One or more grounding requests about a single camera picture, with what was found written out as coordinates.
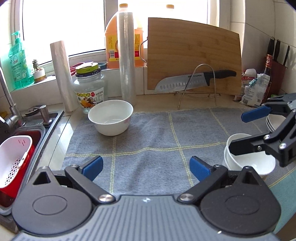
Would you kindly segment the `orange cooking wine jug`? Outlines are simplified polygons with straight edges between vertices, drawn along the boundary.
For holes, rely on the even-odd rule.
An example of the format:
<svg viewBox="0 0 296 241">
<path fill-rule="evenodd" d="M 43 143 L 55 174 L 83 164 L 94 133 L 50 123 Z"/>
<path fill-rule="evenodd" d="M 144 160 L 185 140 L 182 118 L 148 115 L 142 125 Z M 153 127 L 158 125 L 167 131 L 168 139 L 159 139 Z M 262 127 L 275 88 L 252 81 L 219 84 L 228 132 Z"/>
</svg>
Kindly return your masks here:
<svg viewBox="0 0 296 241">
<path fill-rule="evenodd" d="M 118 40 L 117 40 L 117 13 L 115 13 L 110 19 L 105 30 L 105 48 L 106 48 L 106 63 L 108 69 L 119 68 L 119 52 L 118 52 Z M 142 24 L 137 19 L 137 16 L 133 15 L 134 26 L 134 59 L 135 67 L 143 67 L 144 61 L 141 60 L 140 54 L 144 53 L 144 47 L 140 44 L 143 42 L 143 29 Z"/>
</svg>

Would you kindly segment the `grey checked dish mat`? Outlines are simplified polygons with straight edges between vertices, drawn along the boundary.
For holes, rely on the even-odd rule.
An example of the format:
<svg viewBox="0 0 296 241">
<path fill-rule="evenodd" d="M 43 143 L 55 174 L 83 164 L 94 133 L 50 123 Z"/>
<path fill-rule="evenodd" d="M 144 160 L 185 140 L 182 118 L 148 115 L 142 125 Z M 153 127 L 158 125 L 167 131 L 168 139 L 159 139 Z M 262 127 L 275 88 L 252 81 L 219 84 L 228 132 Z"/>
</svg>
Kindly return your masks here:
<svg viewBox="0 0 296 241">
<path fill-rule="evenodd" d="M 102 156 L 95 183 L 115 196 L 179 194 L 197 183 L 189 160 L 197 156 L 221 164 L 231 135 L 268 131 L 264 119 L 241 121 L 240 108 L 197 108 L 134 113 L 128 129 L 107 137 L 83 117 L 70 140 L 62 166 Z"/>
</svg>

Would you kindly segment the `large white fruit plate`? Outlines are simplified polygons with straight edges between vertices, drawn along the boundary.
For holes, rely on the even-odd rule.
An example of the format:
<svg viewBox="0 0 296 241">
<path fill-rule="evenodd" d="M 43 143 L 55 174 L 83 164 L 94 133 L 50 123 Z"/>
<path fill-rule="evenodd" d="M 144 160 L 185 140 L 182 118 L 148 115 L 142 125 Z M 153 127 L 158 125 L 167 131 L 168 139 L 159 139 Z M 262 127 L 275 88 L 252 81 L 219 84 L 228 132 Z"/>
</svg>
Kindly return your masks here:
<svg viewBox="0 0 296 241">
<path fill-rule="evenodd" d="M 274 132 L 285 120 L 284 116 L 269 114 L 266 117 L 266 125 L 271 132 Z"/>
</svg>

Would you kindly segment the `tall cling film roll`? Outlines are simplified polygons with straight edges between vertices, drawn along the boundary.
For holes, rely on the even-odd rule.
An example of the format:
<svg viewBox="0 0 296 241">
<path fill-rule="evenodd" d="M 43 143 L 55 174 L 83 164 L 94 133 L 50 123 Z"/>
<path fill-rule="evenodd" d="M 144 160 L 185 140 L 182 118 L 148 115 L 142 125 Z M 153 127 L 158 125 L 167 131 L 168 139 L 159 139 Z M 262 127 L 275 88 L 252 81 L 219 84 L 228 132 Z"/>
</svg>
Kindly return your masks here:
<svg viewBox="0 0 296 241">
<path fill-rule="evenodd" d="M 136 105 L 134 27 L 133 14 L 129 10 L 117 14 L 117 40 L 122 99 Z"/>
</svg>

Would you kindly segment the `dark red knife block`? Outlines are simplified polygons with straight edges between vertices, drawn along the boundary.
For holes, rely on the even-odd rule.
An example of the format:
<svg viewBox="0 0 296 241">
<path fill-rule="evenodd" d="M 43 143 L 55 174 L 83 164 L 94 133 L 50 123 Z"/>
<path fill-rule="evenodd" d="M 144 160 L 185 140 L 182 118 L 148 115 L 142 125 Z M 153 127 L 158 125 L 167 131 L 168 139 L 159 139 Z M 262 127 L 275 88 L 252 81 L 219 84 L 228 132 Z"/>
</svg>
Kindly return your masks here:
<svg viewBox="0 0 296 241">
<path fill-rule="evenodd" d="M 268 92 L 267 98 L 272 97 L 273 95 L 278 95 L 280 88 L 285 76 L 286 62 L 288 59 L 288 54 L 290 52 L 290 46 L 287 47 L 286 55 L 283 64 L 278 62 L 278 55 L 280 53 L 280 44 L 281 41 L 277 40 L 275 43 L 274 37 L 271 37 L 269 40 L 267 54 L 270 54 L 273 57 L 273 63 L 271 66 L 271 85 Z"/>
</svg>

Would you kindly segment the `dark vinegar bottle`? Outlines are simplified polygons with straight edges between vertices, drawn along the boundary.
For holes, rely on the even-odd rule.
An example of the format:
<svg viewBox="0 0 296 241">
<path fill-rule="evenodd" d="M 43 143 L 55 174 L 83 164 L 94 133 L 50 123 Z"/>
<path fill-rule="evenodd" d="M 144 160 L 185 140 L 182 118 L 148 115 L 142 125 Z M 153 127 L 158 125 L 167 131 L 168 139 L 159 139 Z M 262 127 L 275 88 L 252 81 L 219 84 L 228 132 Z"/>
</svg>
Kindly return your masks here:
<svg viewBox="0 0 296 241">
<path fill-rule="evenodd" d="M 261 103 L 264 103 L 267 100 L 268 92 L 271 85 L 271 66 L 273 63 L 273 57 L 270 54 L 266 56 L 265 70 L 264 70 L 264 78 L 268 80 L 265 88 L 265 93 L 263 95 Z"/>
</svg>

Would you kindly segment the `black handled kitchen knife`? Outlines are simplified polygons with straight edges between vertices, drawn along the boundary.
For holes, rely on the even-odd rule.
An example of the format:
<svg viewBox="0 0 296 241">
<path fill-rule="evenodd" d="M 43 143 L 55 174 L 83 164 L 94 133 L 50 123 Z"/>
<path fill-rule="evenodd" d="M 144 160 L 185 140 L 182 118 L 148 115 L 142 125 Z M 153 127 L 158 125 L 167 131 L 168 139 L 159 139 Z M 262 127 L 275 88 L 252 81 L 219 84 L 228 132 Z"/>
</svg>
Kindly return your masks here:
<svg viewBox="0 0 296 241">
<path fill-rule="evenodd" d="M 210 85 L 210 80 L 214 77 L 217 79 L 223 79 L 226 77 L 235 77 L 236 72 L 233 70 L 218 70 L 218 71 L 209 71 L 202 73 L 195 73 L 191 82 L 189 83 L 187 90 L 205 87 Z M 179 75 L 172 76 L 162 79 L 155 87 L 154 91 L 156 93 L 169 93 L 185 90 L 187 83 L 191 75 Z"/>
</svg>

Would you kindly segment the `small potted plant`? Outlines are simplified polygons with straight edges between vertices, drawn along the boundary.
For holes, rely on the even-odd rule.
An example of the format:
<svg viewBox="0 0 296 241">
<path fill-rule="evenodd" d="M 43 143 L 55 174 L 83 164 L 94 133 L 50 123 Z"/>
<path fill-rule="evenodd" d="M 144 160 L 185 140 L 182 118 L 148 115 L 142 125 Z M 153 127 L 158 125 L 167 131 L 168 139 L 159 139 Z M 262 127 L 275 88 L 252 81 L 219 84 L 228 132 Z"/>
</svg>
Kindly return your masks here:
<svg viewBox="0 0 296 241">
<path fill-rule="evenodd" d="M 46 73 L 43 67 L 39 67 L 39 64 L 36 59 L 32 61 L 34 72 L 33 72 L 33 77 L 34 77 L 34 83 L 39 83 L 43 80 L 45 80 Z"/>
</svg>

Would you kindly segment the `stainless steel sink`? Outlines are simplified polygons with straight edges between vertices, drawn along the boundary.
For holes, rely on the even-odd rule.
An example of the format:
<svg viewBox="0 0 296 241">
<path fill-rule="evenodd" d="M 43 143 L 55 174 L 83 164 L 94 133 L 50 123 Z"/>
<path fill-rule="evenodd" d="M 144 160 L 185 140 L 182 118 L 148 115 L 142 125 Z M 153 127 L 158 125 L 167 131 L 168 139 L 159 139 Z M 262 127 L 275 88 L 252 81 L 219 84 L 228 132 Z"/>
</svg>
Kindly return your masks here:
<svg viewBox="0 0 296 241">
<path fill-rule="evenodd" d="M 1 128 L 1 225 L 13 233 L 18 233 L 18 228 L 11 214 L 12 205 L 35 173 L 63 114 L 62 110 L 49 113 L 47 126 L 41 114 L 35 114 L 23 117 L 24 126 L 12 130 Z"/>
</svg>

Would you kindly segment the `white floral bowl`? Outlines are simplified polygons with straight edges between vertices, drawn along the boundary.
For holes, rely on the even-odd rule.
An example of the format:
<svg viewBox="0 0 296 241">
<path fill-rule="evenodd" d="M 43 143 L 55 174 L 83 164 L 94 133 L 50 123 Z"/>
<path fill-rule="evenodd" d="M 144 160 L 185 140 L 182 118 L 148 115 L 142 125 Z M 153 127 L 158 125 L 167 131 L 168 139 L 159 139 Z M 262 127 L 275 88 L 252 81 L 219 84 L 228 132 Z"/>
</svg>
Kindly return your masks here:
<svg viewBox="0 0 296 241">
<path fill-rule="evenodd" d="M 124 100 L 107 100 L 90 109 L 88 119 L 97 132 L 105 136 L 117 136 L 125 132 L 133 114 L 133 106 Z"/>
<path fill-rule="evenodd" d="M 232 167 L 233 171 L 241 171 L 244 166 L 252 166 L 260 177 L 265 179 L 275 168 L 276 162 L 273 156 L 267 155 L 265 152 L 235 156 L 229 151 L 231 141 L 249 136 L 250 135 L 246 133 L 236 133 L 228 138 L 225 148 L 227 148 L 229 165 Z"/>
<path fill-rule="evenodd" d="M 225 166 L 228 170 L 233 171 L 232 167 L 229 165 L 229 162 L 228 162 L 227 148 L 224 148 L 224 161 L 223 161 L 223 166 Z"/>
</svg>

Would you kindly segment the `red plastic basin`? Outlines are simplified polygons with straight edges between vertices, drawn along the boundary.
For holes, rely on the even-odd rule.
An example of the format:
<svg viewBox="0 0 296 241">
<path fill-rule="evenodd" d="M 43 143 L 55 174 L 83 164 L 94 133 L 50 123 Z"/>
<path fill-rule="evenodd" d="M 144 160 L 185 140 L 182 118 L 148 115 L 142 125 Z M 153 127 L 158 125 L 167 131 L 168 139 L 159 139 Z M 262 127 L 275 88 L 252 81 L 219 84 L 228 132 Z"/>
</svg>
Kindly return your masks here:
<svg viewBox="0 0 296 241">
<path fill-rule="evenodd" d="M 10 207 L 41 139 L 39 131 L 22 131 L 1 144 L 1 208 Z"/>
</svg>

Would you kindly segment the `sink soap dispenser pump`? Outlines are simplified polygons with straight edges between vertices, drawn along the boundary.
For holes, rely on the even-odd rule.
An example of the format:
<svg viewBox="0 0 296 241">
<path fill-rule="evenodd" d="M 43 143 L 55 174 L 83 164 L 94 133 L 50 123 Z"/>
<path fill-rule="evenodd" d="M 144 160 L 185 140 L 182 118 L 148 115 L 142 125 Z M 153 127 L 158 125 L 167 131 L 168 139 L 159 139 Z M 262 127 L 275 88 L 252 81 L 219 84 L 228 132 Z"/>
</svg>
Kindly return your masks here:
<svg viewBox="0 0 296 241">
<path fill-rule="evenodd" d="M 36 113 L 40 113 L 43 118 L 43 126 L 50 126 L 53 120 L 50 118 L 49 111 L 46 105 L 36 105 L 28 109 L 25 116 L 33 116 Z"/>
</svg>

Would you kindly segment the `white plastic strainer basket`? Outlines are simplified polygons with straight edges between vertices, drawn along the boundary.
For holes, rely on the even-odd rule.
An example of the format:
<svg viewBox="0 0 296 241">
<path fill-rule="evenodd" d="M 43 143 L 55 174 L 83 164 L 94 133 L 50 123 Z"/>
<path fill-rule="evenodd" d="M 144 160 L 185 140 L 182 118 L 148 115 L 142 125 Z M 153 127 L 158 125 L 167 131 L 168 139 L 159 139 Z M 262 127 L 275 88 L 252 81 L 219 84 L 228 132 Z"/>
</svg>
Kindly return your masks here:
<svg viewBox="0 0 296 241">
<path fill-rule="evenodd" d="M 20 186 L 34 152 L 28 135 L 12 136 L 1 144 L 1 190 L 12 196 Z"/>
</svg>

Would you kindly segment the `glass jar with green lid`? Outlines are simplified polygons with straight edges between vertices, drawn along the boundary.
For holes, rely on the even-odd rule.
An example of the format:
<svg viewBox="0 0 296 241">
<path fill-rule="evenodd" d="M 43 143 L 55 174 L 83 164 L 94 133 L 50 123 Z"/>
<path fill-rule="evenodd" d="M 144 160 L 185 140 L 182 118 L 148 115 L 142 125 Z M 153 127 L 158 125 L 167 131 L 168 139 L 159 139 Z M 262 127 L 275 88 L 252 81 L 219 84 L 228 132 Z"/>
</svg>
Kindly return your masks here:
<svg viewBox="0 0 296 241">
<path fill-rule="evenodd" d="M 76 67 L 76 79 L 72 83 L 79 106 L 83 113 L 108 99 L 106 77 L 97 62 L 86 62 Z"/>
</svg>

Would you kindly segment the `white clipped food bag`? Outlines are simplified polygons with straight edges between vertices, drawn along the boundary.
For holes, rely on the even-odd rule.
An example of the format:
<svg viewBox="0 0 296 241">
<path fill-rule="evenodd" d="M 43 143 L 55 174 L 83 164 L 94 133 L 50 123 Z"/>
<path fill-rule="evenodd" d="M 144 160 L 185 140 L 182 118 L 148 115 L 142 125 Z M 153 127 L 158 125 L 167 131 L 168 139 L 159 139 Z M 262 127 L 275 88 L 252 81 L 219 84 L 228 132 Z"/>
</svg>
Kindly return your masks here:
<svg viewBox="0 0 296 241">
<path fill-rule="evenodd" d="M 270 76 L 264 73 L 257 74 L 257 77 L 250 81 L 245 87 L 244 95 L 240 101 L 241 104 L 248 106 L 260 106 L 266 89 L 270 81 Z"/>
</svg>

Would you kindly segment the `green dish soap bottle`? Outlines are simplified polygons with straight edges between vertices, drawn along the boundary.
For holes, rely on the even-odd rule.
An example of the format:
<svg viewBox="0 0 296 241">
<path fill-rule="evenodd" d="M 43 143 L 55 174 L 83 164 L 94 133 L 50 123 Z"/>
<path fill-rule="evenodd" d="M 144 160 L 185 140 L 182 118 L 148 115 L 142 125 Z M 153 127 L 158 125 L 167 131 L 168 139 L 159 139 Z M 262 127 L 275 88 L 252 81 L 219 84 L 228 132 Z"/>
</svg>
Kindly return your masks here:
<svg viewBox="0 0 296 241">
<path fill-rule="evenodd" d="M 15 89 L 21 89 L 34 82 L 33 69 L 32 66 L 27 63 L 20 32 L 16 31 L 12 33 L 12 36 L 15 36 L 15 43 L 11 46 L 9 51 L 11 72 Z"/>
</svg>

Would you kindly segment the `red white food bag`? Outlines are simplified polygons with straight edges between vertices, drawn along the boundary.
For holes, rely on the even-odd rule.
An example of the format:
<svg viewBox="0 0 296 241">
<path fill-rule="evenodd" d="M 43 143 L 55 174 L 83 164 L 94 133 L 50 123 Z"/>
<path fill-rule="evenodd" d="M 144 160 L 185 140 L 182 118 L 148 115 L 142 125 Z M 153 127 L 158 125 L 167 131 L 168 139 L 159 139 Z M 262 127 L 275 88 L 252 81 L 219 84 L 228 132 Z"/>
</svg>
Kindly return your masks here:
<svg viewBox="0 0 296 241">
<path fill-rule="evenodd" d="M 249 85 L 250 81 L 257 77 L 257 71 L 255 69 L 246 69 L 241 75 L 241 90 L 239 95 L 234 96 L 234 101 L 241 101 L 244 95 L 245 87 Z"/>
</svg>

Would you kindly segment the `bamboo cutting board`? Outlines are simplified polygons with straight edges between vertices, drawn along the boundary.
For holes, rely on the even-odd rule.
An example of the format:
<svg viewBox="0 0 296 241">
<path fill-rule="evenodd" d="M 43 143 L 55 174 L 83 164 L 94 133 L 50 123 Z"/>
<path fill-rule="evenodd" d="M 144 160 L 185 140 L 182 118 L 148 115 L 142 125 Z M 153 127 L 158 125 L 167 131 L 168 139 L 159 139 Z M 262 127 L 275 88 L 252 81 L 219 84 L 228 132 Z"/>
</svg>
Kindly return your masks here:
<svg viewBox="0 0 296 241">
<path fill-rule="evenodd" d="M 191 21 L 148 19 L 147 89 L 164 78 L 210 70 L 233 70 L 235 77 L 211 80 L 198 90 L 228 95 L 241 91 L 241 49 L 238 33 Z"/>
</svg>

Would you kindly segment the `steel kitchen faucet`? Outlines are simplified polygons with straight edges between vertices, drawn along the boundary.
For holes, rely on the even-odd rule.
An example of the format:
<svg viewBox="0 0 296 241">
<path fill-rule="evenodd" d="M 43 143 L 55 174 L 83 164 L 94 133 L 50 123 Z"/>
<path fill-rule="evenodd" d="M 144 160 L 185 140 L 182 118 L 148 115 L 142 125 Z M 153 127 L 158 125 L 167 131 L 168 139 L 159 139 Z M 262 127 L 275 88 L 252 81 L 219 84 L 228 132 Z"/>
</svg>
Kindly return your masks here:
<svg viewBox="0 0 296 241">
<path fill-rule="evenodd" d="M 8 137 L 10 137 L 17 128 L 24 126 L 26 121 L 23 119 L 16 103 L 13 101 L 11 97 L 2 68 L 1 68 L 1 87 L 4 91 L 4 95 L 8 101 L 8 104 L 10 106 L 10 111 L 11 111 L 11 116 L 7 120 L 4 120 L 1 117 L 1 143 L 2 143 Z"/>
</svg>

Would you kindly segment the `short white plastic roll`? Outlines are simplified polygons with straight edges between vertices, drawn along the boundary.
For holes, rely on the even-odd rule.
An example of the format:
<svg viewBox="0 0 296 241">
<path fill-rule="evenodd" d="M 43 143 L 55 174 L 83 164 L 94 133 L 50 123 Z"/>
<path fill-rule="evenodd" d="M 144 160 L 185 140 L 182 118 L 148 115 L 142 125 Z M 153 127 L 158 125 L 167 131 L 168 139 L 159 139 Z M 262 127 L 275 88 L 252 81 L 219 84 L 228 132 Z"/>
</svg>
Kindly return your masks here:
<svg viewBox="0 0 296 241">
<path fill-rule="evenodd" d="M 70 73 L 69 58 L 66 54 L 63 41 L 50 44 L 53 68 L 58 84 L 58 89 L 66 112 L 73 112 L 78 108 L 78 103 L 72 89 L 72 76 Z"/>
</svg>

